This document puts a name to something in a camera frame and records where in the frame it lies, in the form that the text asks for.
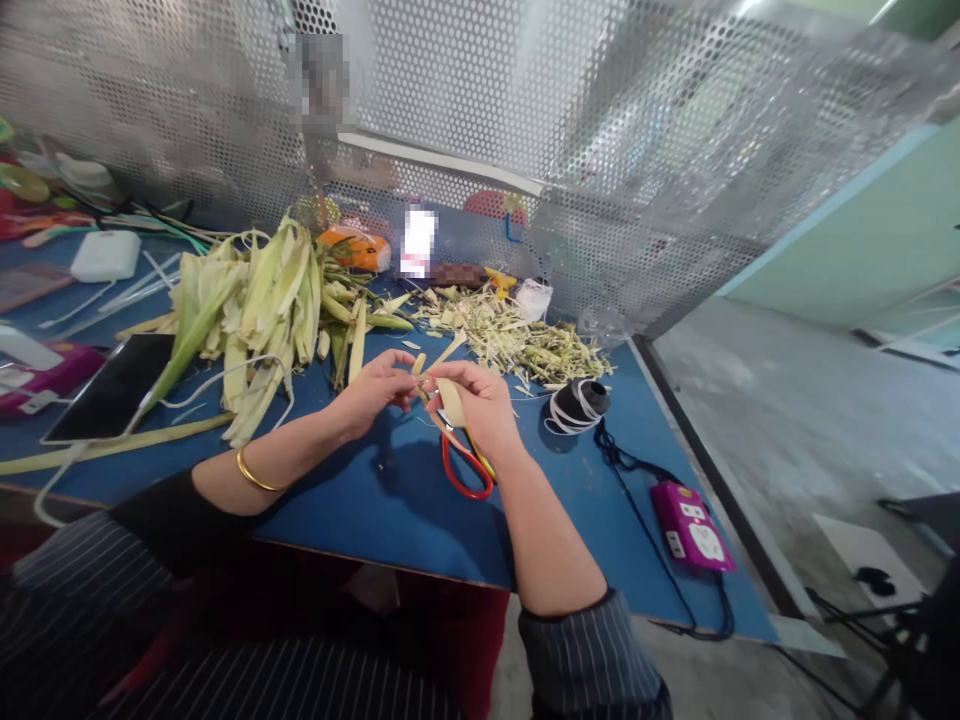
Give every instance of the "dark clothing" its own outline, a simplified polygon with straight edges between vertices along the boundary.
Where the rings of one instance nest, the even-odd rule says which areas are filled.
[[[104,698],[143,656],[149,601],[253,520],[214,508],[189,473],[59,530],[0,587],[5,718],[446,718],[444,687],[389,655],[332,637],[194,647],[147,682]],[[563,618],[524,612],[534,714],[669,718],[666,687],[616,592]]]

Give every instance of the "concrete floor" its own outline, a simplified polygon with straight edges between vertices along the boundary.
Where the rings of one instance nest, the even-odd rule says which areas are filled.
[[[819,513],[879,531],[928,590],[936,586],[943,558],[875,501],[960,490],[960,373],[722,298],[656,346],[705,443],[744,488],[803,584],[841,607],[869,607],[814,521]],[[530,716],[518,612],[514,599],[495,718]],[[634,625],[671,688],[678,719],[851,717],[769,648],[697,643],[640,618]],[[862,701],[879,677],[876,658],[842,630],[826,634],[852,659],[797,656]]]

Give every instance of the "perforated metal sheet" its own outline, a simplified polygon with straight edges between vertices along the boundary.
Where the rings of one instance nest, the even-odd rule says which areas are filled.
[[[770,0],[6,0],[0,114],[231,227],[310,195],[307,157],[374,223],[409,201],[497,216],[496,183],[329,138],[307,153],[294,29],[346,34],[359,127],[545,183],[522,245],[478,221],[444,259],[544,274],[557,310],[612,308],[650,336],[958,79],[933,48]]]
[[[454,260],[535,269],[570,315],[656,336],[952,92],[932,48],[779,2],[295,0],[350,45],[365,130],[545,181],[525,250],[493,224]],[[331,177],[370,167],[349,150]],[[395,164],[393,196],[493,186]]]
[[[6,0],[0,114],[232,228],[309,194],[279,10],[261,0]]]

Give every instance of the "white box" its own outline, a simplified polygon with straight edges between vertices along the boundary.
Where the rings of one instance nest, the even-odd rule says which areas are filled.
[[[87,233],[70,274],[80,282],[127,280],[137,271],[140,236],[129,230]]]

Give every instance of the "bracelet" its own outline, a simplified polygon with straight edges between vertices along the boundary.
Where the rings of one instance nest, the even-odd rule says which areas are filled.
[[[253,473],[250,472],[250,469],[247,467],[247,464],[243,461],[243,451],[246,450],[246,449],[247,449],[247,446],[244,445],[242,448],[240,448],[240,449],[237,451],[237,467],[240,468],[240,473],[241,473],[247,480],[249,480],[250,482],[252,482],[252,483],[253,483],[254,485],[256,485],[258,488],[261,488],[261,489],[263,489],[263,490],[269,490],[270,492],[283,492],[284,490],[288,489],[288,488],[290,487],[290,485],[293,485],[293,483],[290,483],[290,485],[284,485],[283,487],[271,487],[270,485],[265,485],[264,483],[262,483],[262,482],[260,482],[259,480],[257,480],[257,479],[253,476]]]

